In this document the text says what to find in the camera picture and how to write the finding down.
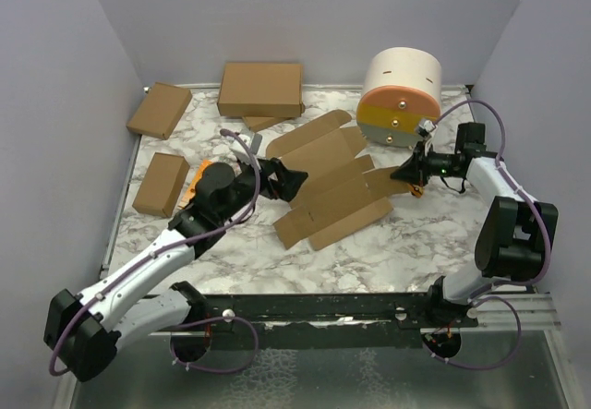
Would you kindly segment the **brown cardboard box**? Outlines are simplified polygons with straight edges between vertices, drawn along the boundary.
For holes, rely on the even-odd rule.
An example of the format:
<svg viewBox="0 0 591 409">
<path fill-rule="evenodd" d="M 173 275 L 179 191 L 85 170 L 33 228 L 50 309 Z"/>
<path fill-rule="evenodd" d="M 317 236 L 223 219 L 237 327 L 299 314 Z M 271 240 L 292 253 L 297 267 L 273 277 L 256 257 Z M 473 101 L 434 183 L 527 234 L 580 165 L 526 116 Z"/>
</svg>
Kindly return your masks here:
<svg viewBox="0 0 591 409">
<path fill-rule="evenodd" d="M 271 141 L 267 158 L 307 180 L 273 226 L 286 249 L 307 239 L 318 251 L 373 224 L 392 211 L 390 197 L 413 187 L 391 179 L 392 167 L 377 168 L 361 155 L 367 142 L 352 116 L 333 110 Z"/>
</svg>

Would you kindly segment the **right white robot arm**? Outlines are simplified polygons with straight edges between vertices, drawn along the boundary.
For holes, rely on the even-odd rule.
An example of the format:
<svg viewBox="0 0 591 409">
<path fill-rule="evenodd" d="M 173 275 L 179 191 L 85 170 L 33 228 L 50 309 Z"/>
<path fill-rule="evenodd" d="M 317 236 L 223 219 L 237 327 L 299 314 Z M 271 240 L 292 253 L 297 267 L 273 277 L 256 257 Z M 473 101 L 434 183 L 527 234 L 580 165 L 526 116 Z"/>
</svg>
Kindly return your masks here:
<svg viewBox="0 0 591 409">
<path fill-rule="evenodd" d="M 429 141 L 435 126 L 431 121 L 421 121 L 416 131 L 421 139 L 391 178 L 406 182 L 413 190 L 433 177 L 458 178 L 474 187 L 488 204 L 474 263 L 440 277 L 428 289 L 426 320 L 444 327 L 498 286 L 533 283 L 547 264 L 559 214 L 554 205 L 536 200 L 517 185 L 501 157 L 487 149 L 484 125 L 459 125 L 452 153 L 432 149 Z"/>
</svg>

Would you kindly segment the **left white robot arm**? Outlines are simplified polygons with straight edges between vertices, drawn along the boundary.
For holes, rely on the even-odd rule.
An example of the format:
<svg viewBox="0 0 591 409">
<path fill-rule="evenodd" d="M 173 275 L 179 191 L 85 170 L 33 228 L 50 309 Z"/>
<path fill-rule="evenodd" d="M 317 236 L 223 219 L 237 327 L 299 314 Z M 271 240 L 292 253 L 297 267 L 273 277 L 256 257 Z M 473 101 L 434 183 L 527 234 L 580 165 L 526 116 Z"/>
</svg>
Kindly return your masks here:
<svg viewBox="0 0 591 409">
<path fill-rule="evenodd" d="M 64 289 L 52 298 L 43 335 L 52 351 L 52 376 L 93 379 L 124 346 L 154 331 L 208 331 L 218 322 L 247 323 L 235 315 L 213 315 L 208 300 L 186 282 L 155 298 L 146 296 L 244 223 L 258 197 L 289 202 L 308 179 L 308 173 L 289 170 L 277 158 L 252 159 L 240 169 L 236 173 L 223 162 L 207 166 L 193 199 L 138 256 L 77 294 Z"/>
</svg>

